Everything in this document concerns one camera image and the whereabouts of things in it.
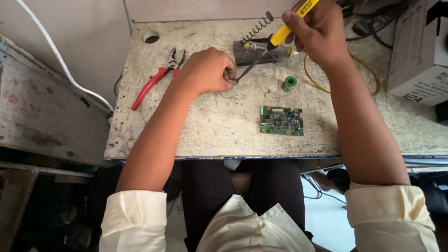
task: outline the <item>green circuit board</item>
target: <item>green circuit board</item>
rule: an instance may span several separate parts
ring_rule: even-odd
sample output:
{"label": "green circuit board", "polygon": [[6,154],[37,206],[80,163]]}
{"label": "green circuit board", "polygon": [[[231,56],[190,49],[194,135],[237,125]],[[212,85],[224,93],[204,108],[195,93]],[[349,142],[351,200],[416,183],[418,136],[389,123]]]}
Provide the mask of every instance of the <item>green circuit board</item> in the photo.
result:
{"label": "green circuit board", "polygon": [[303,136],[302,110],[270,106],[261,107],[260,132]]}

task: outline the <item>person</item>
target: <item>person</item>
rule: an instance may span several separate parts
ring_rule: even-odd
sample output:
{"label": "person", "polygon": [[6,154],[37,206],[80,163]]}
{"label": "person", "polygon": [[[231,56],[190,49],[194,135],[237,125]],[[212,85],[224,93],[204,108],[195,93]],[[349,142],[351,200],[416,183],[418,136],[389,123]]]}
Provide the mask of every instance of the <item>person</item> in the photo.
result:
{"label": "person", "polygon": [[[303,2],[283,13],[292,30],[286,43],[294,41],[330,81],[339,148],[352,182],[345,197],[357,250],[438,251],[423,192],[410,185],[398,145],[350,57],[340,7],[320,0],[302,19],[294,11]],[[191,55],[135,142],[116,193],[108,198],[100,251],[165,250],[162,189],[190,105],[201,93],[232,89],[235,76],[235,64],[223,51],[209,48]],[[241,165],[254,168],[247,201],[235,195],[222,161],[182,164],[188,251],[315,251],[305,230],[295,163],[259,160]]]}

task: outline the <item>metal spring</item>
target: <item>metal spring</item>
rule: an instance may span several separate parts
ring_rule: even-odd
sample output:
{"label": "metal spring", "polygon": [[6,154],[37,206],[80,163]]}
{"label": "metal spring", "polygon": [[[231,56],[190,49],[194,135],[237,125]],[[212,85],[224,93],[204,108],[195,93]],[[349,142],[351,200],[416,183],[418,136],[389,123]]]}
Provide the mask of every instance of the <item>metal spring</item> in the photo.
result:
{"label": "metal spring", "polygon": [[274,21],[274,18],[272,17],[270,12],[266,12],[266,17],[262,17],[262,19],[263,19],[264,24],[261,21],[258,21],[258,23],[260,24],[260,27],[258,27],[258,25],[255,25],[255,28],[257,28],[257,30],[252,28],[252,31],[254,33],[252,34],[252,32],[249,31],[249,34],[247,34],[246,37],[243,37],[243,39],[241,40],[241,44],[246,44],[247,42],[249,42],[249,40],[251,40],[253,37],[255,37],[255,35],[263,29],[263,27],[266,27],[268,24],[270,24],[272,21]]}

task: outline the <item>white cable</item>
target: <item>white cable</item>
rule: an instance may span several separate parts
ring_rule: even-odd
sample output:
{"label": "white cable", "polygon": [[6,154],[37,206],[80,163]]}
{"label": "white cable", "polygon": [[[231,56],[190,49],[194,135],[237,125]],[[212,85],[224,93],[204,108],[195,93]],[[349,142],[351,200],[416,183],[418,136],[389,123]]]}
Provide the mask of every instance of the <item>white cable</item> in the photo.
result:
{"label": "white cable", "polygon": [[76,81],[73,79],[72,75],[70,74],[69,69],[67,68],[67,65],[65,64],[64,60],[62,59],[62,56],[60,55],[59,51],[57,50],[55,44],[53,43],[53,40],[51,39],[50,35],[47,33],[47,30],[43,27],[43,25],[40,23],[39,19],[34,15],[34,13],[28,8],[28,6],[22,1],[22,0],[16,0],[16,2],[28,13],[28,15],[33,19],[34,23],[39,27],[40,31],[42,32],[43,36],[47,40],[48,44],[53,50],[53,53],[56,55],[56,58],[59,60],[59,63],[61,64],[62,68],[64,69],[65,74],[67,75],[67,78],[69,78],[69,81],[77,88],[81,89],[82,91],[91,94],[93,96],[98,97],[98,99],[102,100],[110,109],[110,111],[113,112],[113,107],[99,94],[92,92],[88,89],[85,89],[81,87]]}

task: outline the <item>workbench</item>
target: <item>workbench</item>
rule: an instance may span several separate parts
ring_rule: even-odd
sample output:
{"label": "workbench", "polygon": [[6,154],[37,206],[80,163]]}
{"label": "workbench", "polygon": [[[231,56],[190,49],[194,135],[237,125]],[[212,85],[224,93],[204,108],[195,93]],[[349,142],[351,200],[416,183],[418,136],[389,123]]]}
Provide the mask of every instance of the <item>workbench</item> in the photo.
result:
{"label": "workbench", "polygon": [[[159,67],[166,66],[167,56],[173,47],[178,50],[185,48],[187,59],[193,52],[209,47],[223,50],[233,57],[233,41],[240,40],[256,23],[257,19],[232,19],[134,24],[104,158],[126,160],[171,82],[172,74],[149,91],[137,111],[132,111],[131,105],[150,76],[154,76]],[[267,37],[282,24],[282,20],[276,18],[257,34],[257,38]],[[346,27],[347,37],[356,37],[350,27],[351,25]],[[142,36],[151,30],[157,31],[160,39],[146,44]],[[394,25],[390,25],[379,35],[391,43],[394,33]],[[385,92],[392,51],[372,37],[348,42],[348,45],[350,52],[371,65],[380,77],[381,92],[374,101],[402,154],[447,155],[448,128],[436,122],[435,109]],[[303,57],[304,53],[301,53],[284,58],[279,63],[257,65],[232,90],[196,98],[190,107],[176,157],[222,159],[340,156],[331,96],[307,78],[303,69]],[[362,65],[357,63],[357,66],[373,92],[374,76]],[[324,72],[315,63],[308,60],[307,68],[316,81],[329,87]],[[237,76],[244,69],[246,66],[238,67]],[[287,76],[297,79],[292,92],[281,89]],[[302,109],[304,136],[260,133],[261,106]]]}

